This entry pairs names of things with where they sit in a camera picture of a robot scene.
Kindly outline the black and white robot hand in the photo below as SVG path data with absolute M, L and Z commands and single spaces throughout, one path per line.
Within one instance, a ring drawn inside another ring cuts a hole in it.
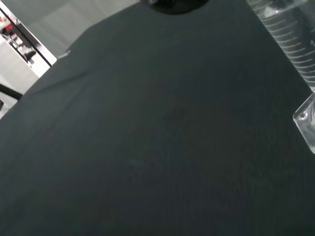
M 208 0 L 140 0 L 140 3 L 167 15 L 187 14 L 207 4 Z

